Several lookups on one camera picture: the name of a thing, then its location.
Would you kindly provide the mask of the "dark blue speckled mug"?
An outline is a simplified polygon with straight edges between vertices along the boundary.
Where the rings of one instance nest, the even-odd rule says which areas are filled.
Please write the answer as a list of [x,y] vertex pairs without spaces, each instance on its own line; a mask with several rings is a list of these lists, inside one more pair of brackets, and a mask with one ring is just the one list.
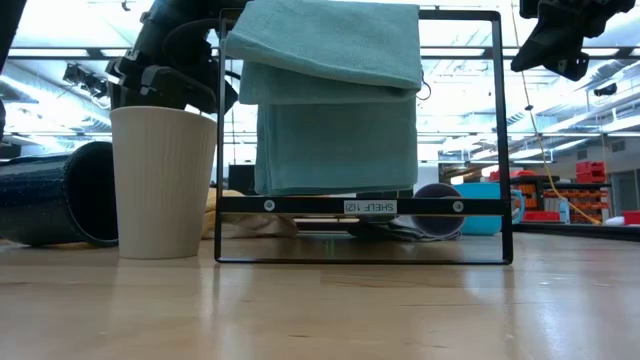
[[29,246],[118,245],[109,142],[0,165],[0,239]]

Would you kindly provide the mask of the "wooden shelf with black frame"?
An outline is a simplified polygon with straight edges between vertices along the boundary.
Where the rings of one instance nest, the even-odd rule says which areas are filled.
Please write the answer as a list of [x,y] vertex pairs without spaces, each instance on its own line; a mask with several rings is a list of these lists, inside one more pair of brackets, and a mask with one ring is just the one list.
[[418,217],[499,216],[501,218],[501,258],[499,260],[444,258],[340,258],[333,252],[333,243],[323,240],[320,258],[226,258],[223,256],[221,219],[225,214],[273,214],[299,216],[357,216],[357,204],[365,199],[347,197],[225,197],[217,191],[214,259],[219,263],[259,264],[363,264],[363,265],[509,265],[513,262],[513,231],[510,210],[511,189],[504,94],[504,65],[502,55],[501,16],[496,11],[484,10],[421,10],[421,20],[488,21],[492,25],[492,47],[489,49],[494,66],[495,110],[497,122],[497,150],[500,197],[497,199],[454,198],[394,198],[373,199],[373,204],[388,203],[392,215]]

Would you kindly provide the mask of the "teal towel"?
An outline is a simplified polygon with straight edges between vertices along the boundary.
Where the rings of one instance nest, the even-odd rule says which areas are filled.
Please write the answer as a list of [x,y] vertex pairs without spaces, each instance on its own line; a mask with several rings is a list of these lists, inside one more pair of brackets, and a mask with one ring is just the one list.
[[393,191],[416,183],[417,6],[253,0],[225,49],[243,63],[240,102],[257,109],[259,194]]

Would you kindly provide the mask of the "beige ribbed cup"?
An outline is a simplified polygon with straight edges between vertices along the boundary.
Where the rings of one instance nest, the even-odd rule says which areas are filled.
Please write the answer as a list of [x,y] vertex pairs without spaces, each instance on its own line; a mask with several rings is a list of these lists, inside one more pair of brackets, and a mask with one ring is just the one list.
[[195,256],[217,144],[214,120],[163,107],[110,113],[119,255]]

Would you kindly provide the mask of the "grey cloth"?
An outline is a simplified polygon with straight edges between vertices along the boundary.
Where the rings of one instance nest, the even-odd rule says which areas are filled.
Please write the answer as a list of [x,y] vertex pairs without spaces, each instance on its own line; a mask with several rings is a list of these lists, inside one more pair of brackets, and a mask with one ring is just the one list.
[[427,239],[422,231],[394,216],[361,216],[347,231],[351,236],[368,240],[418,242]]

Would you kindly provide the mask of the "yellow cloth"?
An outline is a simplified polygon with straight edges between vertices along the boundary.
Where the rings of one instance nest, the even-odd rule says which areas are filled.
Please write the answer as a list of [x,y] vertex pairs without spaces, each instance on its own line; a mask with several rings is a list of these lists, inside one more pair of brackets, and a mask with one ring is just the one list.
[[[209,188],[205,205],[203,226],[201,231],[202,240],[210,240],[215,237],[217,208],[217,189]],[[221,216],[221,229],[231,238],[241,237],[246,229],[241,224],[241,218],[235,215]]]

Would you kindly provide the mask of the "dark purple round object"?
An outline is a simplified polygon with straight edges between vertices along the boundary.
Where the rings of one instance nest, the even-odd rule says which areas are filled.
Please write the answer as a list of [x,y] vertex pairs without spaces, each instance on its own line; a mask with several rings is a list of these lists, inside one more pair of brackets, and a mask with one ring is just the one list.
[[[462,195],[454,187],[441,183],[433,183],[420,188],[415,198],[454,198]],[[464,217],[455,216],[412,216],[411,221],[427,237],[444,238],[456,236],[465,223]]]

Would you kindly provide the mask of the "blue bowl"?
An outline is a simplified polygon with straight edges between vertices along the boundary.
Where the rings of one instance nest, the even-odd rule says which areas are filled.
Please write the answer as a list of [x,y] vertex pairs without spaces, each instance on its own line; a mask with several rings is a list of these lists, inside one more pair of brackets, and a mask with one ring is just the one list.
[[[466,198],[499,199],[500,185],[493,182],[463,183],[454,188]],[[522,221],[526,207],[525,198],[520,190],[511,190],[512,223]],[[461,228],[465,236],[493,236],[502,230],[501,216],[470,216]]]

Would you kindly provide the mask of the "bin rack with red bins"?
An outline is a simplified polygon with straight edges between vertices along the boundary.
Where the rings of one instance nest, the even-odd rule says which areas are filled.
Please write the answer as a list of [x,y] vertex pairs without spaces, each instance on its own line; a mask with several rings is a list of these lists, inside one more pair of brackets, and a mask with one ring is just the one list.
[[523,222],[591,224],[610,217],[610,188],[603,162],[579,162],[569,179],[545,172],[512,173],[512,188],[522,193]]

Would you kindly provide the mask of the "black table frame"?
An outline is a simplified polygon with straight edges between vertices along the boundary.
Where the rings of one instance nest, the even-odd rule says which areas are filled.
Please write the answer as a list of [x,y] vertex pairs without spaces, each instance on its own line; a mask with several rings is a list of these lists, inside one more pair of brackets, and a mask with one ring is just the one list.
[[522,223],[512,226],[514,232],[597,238],[640,243],[640,226],[587,224]]

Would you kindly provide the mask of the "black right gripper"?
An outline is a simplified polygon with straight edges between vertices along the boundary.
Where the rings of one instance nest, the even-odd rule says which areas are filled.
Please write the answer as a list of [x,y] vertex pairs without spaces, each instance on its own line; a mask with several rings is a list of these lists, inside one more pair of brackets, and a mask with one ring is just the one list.
[[572,81],[585,76],[590,57],[586,38],[600,36],[607,21],[627,13],[635,0],[519,0],[520,16],[537,25],[511,61],[513,71],[537,66]]

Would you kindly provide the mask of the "black monitor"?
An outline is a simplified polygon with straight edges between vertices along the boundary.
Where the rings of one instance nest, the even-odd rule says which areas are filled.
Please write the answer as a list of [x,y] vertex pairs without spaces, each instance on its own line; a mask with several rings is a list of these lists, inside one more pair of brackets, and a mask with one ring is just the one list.
[[230,165],[228,188],[244,195],[256,195],[254,166],[252,164]]

